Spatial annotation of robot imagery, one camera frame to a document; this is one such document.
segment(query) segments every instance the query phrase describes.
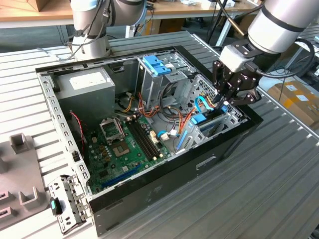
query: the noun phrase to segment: desk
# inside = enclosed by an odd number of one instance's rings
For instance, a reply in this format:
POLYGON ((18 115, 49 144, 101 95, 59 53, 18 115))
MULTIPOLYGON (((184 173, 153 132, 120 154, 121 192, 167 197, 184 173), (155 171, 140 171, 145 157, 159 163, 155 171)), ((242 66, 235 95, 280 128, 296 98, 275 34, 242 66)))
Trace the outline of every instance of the desk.
MULTIPOLYGON (((226 11, 232 16, 249 11, 255 7, 253 4, 243 0, 236 3, 234 7, 227 8, 226 11)), ((186 6, 179 1, 167 2, 159 1, 154 4, 154 20, 168 18, 205 17, 213 16, 214 8, 202 9, 201 4, 186 6)), ((150 11, 147 12, 146 19, 151 18, 150 11)), ((72 10, 69 0, 51 0, 41 12, 32 12, 16 8, 0 6, 0 28, 49 26, 49 25, 69 25, 73 24, 72 10)), ((230 24, 227 21, 222 30, 217 45, 224 41, 230 24)), ((127 27, 126 37, 132 37, 134 29, 127 27)))
MULTIPOLYGON (((115 54, 177 44, 212 70, 216 53, 184 31, 110 40, 115 54)), ((46 50, 70 55, 63 46, 46 50)), ((48 183, 71 173, 34 72, 52 64, 55 58, 39 50, 0 54, 0 141, 18 132, 33 136, 47 193, 48 183)), ((260 91, 262 100, 251 108, 264 121, 228 159, 102 238, 306 239, 319 221, 319 137, 260 91)), ((63 237, 50 209, 0 238, 97 239, 90 220, 63 237)))

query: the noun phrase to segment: motherboard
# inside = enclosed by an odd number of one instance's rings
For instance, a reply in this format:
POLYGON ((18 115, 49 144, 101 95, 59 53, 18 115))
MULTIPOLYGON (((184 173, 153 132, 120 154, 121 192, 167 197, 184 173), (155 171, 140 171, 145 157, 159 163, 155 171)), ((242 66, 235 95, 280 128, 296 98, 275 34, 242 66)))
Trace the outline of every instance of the motherboard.
POLYGON ((85 134, 86 164, 91 178, 89 185, 96 194, 132 175, 139 173, 170 157, 170 152, 159 141, 154 142, 152 129, 145 117, 134 121, 121 121, 97 127, 85 134), (113 141, 107 140, 121 134, 113 141))

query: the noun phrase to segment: gray plastic holder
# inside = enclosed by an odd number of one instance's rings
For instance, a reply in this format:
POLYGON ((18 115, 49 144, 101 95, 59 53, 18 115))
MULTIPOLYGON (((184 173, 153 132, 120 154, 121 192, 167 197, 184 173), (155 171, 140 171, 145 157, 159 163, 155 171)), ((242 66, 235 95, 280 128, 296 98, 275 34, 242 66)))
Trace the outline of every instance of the gray plastic holder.
POLYGON ((31 136, 11 135, 0 143, 0 231, 47 208, 31 136))

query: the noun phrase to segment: slotted table surface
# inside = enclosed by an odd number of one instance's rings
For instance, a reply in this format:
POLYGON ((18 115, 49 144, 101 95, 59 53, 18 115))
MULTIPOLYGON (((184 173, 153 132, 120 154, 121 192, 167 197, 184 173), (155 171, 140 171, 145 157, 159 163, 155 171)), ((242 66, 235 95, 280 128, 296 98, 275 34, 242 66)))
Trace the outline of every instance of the slotted table surface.
MULTIPOLYGON (((182 45, 208 69, 209 46, 188 32, 110 41, 116 54, 182 45)), ((66 59, 65 47, 46 49, 66 59)), ((0 141, 31 135, 44 186, 70 173, 34 69, 58 64, 39 50, 0 54, 0 141)), ((264 96, 263 123, 232 156, 104 235, 107 239, 306 239, 319 222, 318 136, 264 96)), ((63 237, 47 209, 0 238, 95 238, 91 221, 63 237)))

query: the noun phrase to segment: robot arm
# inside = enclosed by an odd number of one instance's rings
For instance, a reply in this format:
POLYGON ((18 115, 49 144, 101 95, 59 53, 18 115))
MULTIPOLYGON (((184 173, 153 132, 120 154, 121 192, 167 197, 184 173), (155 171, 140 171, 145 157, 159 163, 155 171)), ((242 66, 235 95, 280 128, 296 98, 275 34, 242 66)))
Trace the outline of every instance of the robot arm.
POLYGON ((107 26, 135 25, 146 15, 146 0, 71 0, 75 34, 73 56, 78 60, 111 53, 107 26))
POLYGON ((246 105, 260 100, 256 87, 261 73, 274 65, 318 14, 318 0, 266 0, 248 28, 248 37, 225 46, 214 61, 212 81, 219 92, 214 103, 246 105), (244 97, 237 96, 247 90, 244 97))

